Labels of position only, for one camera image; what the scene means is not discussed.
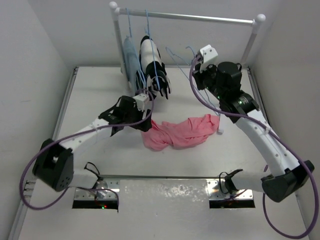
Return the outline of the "pink t shirt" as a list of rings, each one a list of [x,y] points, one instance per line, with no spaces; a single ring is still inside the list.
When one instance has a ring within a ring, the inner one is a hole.
[[[180,123],[151,121],[151,129],[142,132],[142,142],[150,150],[159,152],[171,146],[174,149],[193,148],[204,143],[217,132],[220,118],[205,114],[201,117],[189,117]]]

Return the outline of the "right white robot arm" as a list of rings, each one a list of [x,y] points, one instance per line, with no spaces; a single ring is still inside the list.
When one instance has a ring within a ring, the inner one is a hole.
[[[241,129],[260,152],[269,167],[266,176],[247,174],[237,169],[226,175],[225,188],[229,193],[252,187],[279,203],[301,188],[315,169],[311,161],[300,163],[267,124],[255,99],[241,90],[242,66],[239,63],[222,62],[205,66],[196,62],[192,76],[198,90],[208,90],[219,101],[219,108]]]

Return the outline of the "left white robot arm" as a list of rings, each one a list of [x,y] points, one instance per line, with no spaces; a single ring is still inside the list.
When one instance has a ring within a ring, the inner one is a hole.
[[[147,132],[151,127],[153,98],[146,93],[123,95],[80,131],[60,140],[42,143],[32,169],[33,175],[56,192],[67,188],[93,189],[100,176],[85,167],[75,168],[79,156],[124,127]]]

